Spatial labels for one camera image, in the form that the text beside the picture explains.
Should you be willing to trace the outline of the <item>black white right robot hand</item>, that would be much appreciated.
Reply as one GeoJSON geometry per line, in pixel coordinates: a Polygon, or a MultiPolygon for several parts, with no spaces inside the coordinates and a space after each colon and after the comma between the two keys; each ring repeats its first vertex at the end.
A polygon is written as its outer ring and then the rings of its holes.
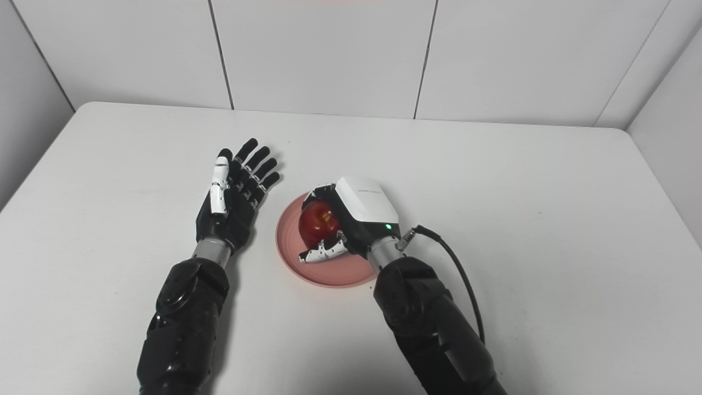
{"type": "Polygon", "coordinates": [[[403,257],[396,248],[401,237],[399,216],[377,182],[364,177],[342,177],[314,188],[302,208],[324,202],[339,229],[300,253],[303,263],[326,262],[344,253],[367,260],[379,273],[403,257]]]}

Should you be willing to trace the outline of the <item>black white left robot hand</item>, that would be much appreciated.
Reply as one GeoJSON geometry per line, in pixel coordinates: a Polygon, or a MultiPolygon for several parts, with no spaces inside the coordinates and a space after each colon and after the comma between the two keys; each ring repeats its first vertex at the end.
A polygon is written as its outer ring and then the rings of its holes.
{"type": "Polygon", "coordinates": [[[268,146],[250,138],[237,153],[223,148],[196,217],[196,242],[220,240],[231,252],[248,243],[267,192],[281,178],[268,146]]]}

